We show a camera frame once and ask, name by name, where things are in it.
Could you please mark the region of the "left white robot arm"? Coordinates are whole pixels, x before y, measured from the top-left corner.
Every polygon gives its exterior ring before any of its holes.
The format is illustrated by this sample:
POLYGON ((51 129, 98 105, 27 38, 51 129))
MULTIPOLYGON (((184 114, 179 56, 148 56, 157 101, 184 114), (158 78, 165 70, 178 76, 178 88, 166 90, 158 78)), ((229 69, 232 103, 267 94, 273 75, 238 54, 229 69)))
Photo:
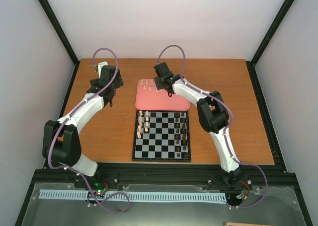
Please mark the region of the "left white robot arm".
POLYGON ((79 134, 88 121, 107 104, 112 105, 116 89, 123 86, 120 71, 107 62, 97 66, 98 78, 90 81, 91 87, 84 98, 68 114, 57 121, 49 120, 44 126, 42 155, 48 162, 59 163, 86 175, 91 187, 103 183, 98 165, 82 153, 79 134))

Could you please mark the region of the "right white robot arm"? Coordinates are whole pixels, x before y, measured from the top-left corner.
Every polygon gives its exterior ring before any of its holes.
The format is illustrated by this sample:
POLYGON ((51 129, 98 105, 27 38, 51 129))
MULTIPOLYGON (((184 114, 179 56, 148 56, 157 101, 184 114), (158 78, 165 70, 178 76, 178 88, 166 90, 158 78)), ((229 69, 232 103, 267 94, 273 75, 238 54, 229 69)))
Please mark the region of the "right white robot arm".
POLYGON ((212 137, 219 154, 223 184, 229 189, 234 188, 243 177, 243 171, 229 134, 230 110, 221 94, 202 90, 181 75, 174 75, 165 62, 157 63, 154 69, 158 90, 166 90, 168 96, 182 96, 197 107, 200 126, 212 137))

